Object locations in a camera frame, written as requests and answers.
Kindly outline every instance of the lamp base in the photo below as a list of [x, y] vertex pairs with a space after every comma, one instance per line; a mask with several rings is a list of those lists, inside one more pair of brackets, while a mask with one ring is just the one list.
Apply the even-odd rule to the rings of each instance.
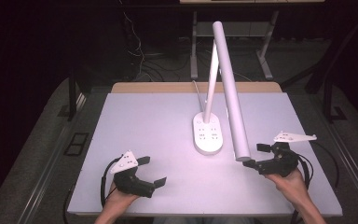
[[202, 155], [217, 154], [223, 146], [223, 135], [219, 118], [211, 113], [209, 123], [203, 122], [203, 112], [193, 118], [194, 144]]

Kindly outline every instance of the person's right hand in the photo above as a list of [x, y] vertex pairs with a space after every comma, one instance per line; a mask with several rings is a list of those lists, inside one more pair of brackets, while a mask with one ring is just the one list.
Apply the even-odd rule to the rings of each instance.
[[287, 177], [280, 175], [265, 175], [275, 183], [277, 190], [292, 203], [293, 207], [301, 214], [305, 223], [324, 224], [324, 218], [313, 203], [301, 172], [296, 168]]

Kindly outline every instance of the desk lamp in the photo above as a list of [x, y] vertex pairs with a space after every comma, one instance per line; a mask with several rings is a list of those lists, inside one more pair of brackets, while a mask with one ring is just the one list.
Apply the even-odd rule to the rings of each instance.
[[205, 110], [193, 118], [193, 134], [196, 149], [204, 155], [213, 155], [220, 151], [223, 145], [223, 135], [219, 118], [211, 112], [214, 86], [218, 67], [222, 76], [225, 91], [227, 115], [234, 146], [235, 160], [248, 161], [251, 159], [245, 126], [238, 100], [237, 88], [228, 56], [226, 37], [220, 21], [213, 23], [213, 52], [208, 84]]

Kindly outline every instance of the human arm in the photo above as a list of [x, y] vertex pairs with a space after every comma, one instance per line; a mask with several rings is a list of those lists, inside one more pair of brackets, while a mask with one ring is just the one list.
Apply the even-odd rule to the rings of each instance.
[[139, 198], [138, 195], [126, 194], [116, 189], [115, 183], [112, 183], [110, 191], [112, 192], [106, 199], [103, 211], [95, 220], [95, 224], [113, 224], [127, 208]]
[[277, 190], [292, 203], [305, 223], [325, 223], [319, 209], [310, 198], [302, 174], [297, 168], [287, 177], [280, 175], [265, 175], [265, 177], [275, 183]]

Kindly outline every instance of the person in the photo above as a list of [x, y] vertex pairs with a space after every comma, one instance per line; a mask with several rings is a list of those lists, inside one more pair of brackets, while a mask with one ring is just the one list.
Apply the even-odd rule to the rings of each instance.
[[[265, 178], [275, 183], [277, 190], [292, 203], [293, 207], [298, 211], [305, 223], [325, 224], [324, 218], [308, 194], [302, 174], [297, 168], [287, 177], [281, 177], [280, 175], [265, 175]], [[120, 217], [137, 198], [139, 198], [137, 195], [120, 192], [115, 189], [114, 183], [112, 183], [111, 190], [113, 192], [106, 199], [103, 211], [95, 220], [95, 224], [114, 223], [116, 219]], [[224, 221], [227, 223], [252, 223], [246, 219], [247, 218], [242, 218], [240, 220], [224, 219]], [[199, 223], [195, 218], [184, 218], [184, 220], [186, 223]], [[222, 219], [218, 219], [217, 221], [211, 219], [209, 223], [223, 222]]]

